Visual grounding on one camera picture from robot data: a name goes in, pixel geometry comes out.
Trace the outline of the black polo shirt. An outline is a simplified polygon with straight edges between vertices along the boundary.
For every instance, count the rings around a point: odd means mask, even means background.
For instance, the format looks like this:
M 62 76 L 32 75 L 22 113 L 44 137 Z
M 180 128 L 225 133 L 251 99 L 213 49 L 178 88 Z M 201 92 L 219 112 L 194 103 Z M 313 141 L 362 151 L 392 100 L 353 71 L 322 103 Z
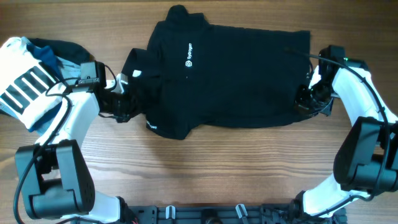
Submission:
M 210 24 L 172 6 L 145 49 L 132 49 L 129 78 L 159 136 L 183 140 L 199 125 L 269 128 L 300 122 L 294 107 L 309 83 L 310 32 Z

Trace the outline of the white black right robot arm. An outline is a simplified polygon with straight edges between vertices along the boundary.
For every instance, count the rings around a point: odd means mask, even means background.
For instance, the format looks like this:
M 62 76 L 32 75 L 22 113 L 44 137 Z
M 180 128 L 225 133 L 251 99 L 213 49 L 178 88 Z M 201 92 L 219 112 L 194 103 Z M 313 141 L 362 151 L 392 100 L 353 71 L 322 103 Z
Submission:
M 320 58 L 313 74 L 310 86 L 300 92 L 301 102 L 320 106 L 320 90 L 329 103 L 339 98 L 351 130 L 332 174 L 291 201 L 288 218 L 295 223 L 322 222 L 349 203 L 397 191 L 397 115 L 376 90 L 368 66 L 360 60 Z

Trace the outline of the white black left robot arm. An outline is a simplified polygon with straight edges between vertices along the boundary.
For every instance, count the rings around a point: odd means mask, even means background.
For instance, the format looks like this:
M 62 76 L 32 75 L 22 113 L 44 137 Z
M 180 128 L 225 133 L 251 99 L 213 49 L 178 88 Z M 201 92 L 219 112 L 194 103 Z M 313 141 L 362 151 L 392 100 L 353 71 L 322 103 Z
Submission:
M 13 201 L 17 223 L 22 223 L 19 202 L 33 220 L 57 223 L 139 223 L 137 215 L 122 197 L 97 192 L 81 144 L 93 120 L 100 115 L 100 104 L 127 98 L 127 77 L 116 75 L 106 84 L 99 78 L 74 78 L 50 85 L 44 97 L 59 100 L 60 111 L 47 132 L 15 155 L 19 182 Z

